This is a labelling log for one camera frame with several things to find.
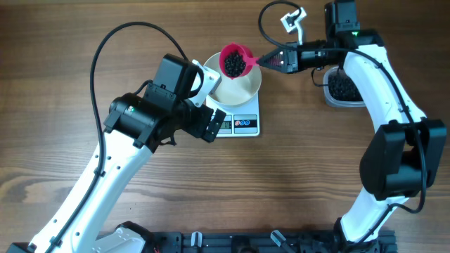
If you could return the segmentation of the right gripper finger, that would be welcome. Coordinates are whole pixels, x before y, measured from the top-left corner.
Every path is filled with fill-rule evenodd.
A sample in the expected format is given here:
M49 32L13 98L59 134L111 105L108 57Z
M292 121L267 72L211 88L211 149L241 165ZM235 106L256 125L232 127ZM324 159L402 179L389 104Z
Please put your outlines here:
M282 48L274 49L273 51L266 53L259 57L257 63L284 63L285 56Z
M258 60L257 64L260 67L265 67L267 69L275 70L275 71L281 72L281 73L286 73L286 70L287 70L287 68L284 65L283 61L278 61L278 60L275 60L275 61L272 61L272 60Z

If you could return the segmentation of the black beans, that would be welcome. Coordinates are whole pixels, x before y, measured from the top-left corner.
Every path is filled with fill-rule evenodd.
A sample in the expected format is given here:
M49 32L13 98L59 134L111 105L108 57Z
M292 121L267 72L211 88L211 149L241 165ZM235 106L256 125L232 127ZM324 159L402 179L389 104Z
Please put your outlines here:
M242 75L246 68L246 62L238 51L233 51L224 60L224 69L228 77L238 77Z

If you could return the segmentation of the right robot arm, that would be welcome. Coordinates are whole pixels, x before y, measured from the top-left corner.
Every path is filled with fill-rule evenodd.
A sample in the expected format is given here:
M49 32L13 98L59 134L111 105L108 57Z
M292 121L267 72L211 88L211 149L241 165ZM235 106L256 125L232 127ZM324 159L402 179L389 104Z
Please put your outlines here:
M411 100L387 57L381 36L361 28L354 1L325 5L326 38L308 42L296 7L281 22L293 43L277 43L282 53L278 71L293 74L338 65L354 82L371 116L374 137L359 165L362 189L351 209L334 228L334 252L363 252L380 245L378 232L397 209L419 213L434 183L445 146L443 121L428 119ZM419 197L416 208L406 202Z

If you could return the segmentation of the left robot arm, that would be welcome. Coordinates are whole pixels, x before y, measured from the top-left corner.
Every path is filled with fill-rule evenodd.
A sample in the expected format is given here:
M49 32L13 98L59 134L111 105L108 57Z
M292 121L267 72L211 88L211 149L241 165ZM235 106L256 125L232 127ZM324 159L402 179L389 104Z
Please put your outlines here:
M221 75L198 61L167 54L144 97L116 98L86 169L53 218L30 242L9 252L153 252L153 235L135 223L98 236L135 173L178 129L211 143L225 114L206 105Z

